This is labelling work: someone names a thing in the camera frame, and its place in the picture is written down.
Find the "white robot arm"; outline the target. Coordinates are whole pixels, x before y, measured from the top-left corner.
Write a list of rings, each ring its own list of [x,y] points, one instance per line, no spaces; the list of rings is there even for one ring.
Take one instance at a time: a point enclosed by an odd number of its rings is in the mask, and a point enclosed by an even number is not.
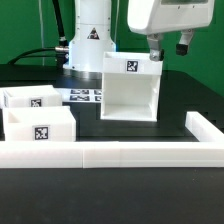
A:
[[[215,0],[128,0],[127,23],[131,32],[147,37],[150,52],[146,59],[162,63],[162,35],[180,31],[177,48],[188,51],[197,28],[210,25]],[[110,37],[111,0],[75,0],[75,36],[69,42],[68,71],[103,71],[103,55],[114,53],[116,44]]]

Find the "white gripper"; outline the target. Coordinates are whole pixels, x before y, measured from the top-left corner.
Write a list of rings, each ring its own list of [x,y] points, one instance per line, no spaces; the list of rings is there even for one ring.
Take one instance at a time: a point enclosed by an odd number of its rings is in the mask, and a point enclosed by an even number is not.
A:
[[[152,61],[162,61],[162,34],[181,31],[176,54],[188,54],[194,36],[192,29],[210,25],[215,0],[129,0],[127,22],[134,33],[148,35]]]

